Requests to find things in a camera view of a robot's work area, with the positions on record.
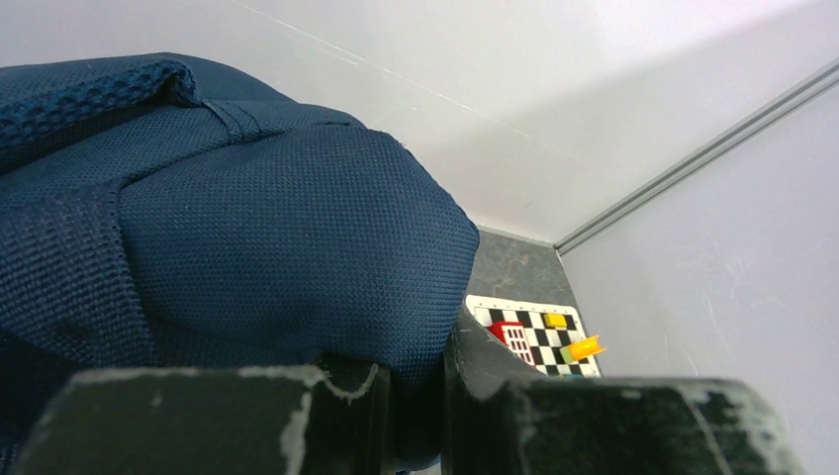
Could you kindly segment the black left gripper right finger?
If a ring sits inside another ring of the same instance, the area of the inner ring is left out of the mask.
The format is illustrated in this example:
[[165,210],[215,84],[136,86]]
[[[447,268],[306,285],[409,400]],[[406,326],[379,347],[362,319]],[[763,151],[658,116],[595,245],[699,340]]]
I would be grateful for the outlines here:
[[550,377],[467,311],[444,352],[445,474],[799,474],[780,418],[736,380]]

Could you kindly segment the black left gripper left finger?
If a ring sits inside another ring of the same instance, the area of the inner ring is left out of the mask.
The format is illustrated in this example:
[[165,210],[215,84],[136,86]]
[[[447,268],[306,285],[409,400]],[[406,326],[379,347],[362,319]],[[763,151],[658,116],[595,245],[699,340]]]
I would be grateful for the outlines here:
[[299,366],[78,373],[15,474],[390,474],[391,378],[325,357]]

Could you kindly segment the navy blue student backpack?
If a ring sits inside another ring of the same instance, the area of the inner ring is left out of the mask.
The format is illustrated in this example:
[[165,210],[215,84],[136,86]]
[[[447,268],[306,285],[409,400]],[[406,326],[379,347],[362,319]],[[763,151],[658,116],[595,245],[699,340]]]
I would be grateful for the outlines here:
[[388,367],[401,472],[439,458],[480,236],[392,136],[170,52],[1,71],[1,467],[75,372]]

